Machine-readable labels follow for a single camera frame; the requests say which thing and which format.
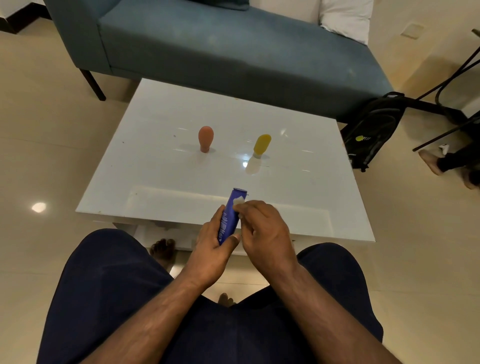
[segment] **purple tube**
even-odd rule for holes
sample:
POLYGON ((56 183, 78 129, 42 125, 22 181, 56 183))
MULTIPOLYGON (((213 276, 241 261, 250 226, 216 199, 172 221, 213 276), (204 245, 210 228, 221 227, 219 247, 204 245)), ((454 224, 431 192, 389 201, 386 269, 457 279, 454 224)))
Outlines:
POLYGON ((220 222, 220 229, 218 230, 218 243, 220 245, 235 232, 237 225, 239 223, 239 215, 233 211, 233 200, 243 199, 245 201, 247 197, 247 191, 241 190, 240 188, 234 188, 230 194, 227 204, 225 205, 225 210, 223 210, 222 220, 220 222))

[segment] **bare foot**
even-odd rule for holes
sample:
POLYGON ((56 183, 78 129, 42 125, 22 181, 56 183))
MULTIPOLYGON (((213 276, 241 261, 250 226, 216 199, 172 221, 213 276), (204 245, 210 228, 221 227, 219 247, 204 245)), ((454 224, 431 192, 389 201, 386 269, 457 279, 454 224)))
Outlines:
POLYGON ((167 271, 175 260, 175 240, 161 239, 148 250, 150 255, 167 271))
POLYGON ((233 302, 233 298, 228 298, 226 293, 222 293, 218 298, 218 304, 224 307, 231 307, 235 302, 233 302))
POLYGON ((437 162, 440 158, 438 158, 436 155, 430 153, 428 150, 421 150, 419 152, 420 158, 423 159, 423 161, 427 164, 427 166, 430 168, 430 170, 435 173, 437 176, 440 176, 443 174, 443 172, 438 168, 437 162))
POLYGON ((463 184, 469 190, 475 190, 476 188, 478 188, 478 186, 470 182, 470 171, 467 168, 462 169, 462 179, 463 179, 463 184))

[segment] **hand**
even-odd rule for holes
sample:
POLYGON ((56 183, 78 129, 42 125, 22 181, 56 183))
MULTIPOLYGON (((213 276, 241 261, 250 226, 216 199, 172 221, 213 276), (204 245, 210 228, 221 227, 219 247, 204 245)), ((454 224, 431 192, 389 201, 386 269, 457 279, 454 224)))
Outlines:
POLYGON ((233 234, 221 246, 218 244, 218 229, 224 208, 224 205, 220 206, 212 219, 202 226, 195 248, 181 272, 184 278, 188 277, 202 292, 220 278, 240 241, 240 236, 233 234))
POLYGON ((233 209, 240 213, 243 248, 258 271, 270 284, 291 274, 298 267, 297 256, 277 209, 263 201, 248 201, 233 209))

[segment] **forearm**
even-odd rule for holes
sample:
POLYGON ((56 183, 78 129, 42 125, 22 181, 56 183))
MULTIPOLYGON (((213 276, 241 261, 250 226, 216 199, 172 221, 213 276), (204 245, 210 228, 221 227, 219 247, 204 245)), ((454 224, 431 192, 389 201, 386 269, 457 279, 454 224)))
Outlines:
POLYGON ((400 363, 301 265, 270 281, 320 363, 400 363))
POLYGON ((201 287, 180 274, 81 364, 158 364, 180 322, 202 292, 201 287))

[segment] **wall socket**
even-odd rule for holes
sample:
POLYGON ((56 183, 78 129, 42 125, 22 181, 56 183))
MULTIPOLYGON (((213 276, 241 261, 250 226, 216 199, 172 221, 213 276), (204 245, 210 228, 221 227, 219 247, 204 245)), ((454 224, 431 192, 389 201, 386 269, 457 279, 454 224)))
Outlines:
POLYGON ((406 36, 411 39, 418 39, 425 32, 425 27, 420 24, 410 23, 400 34, 401 36, 406 36))

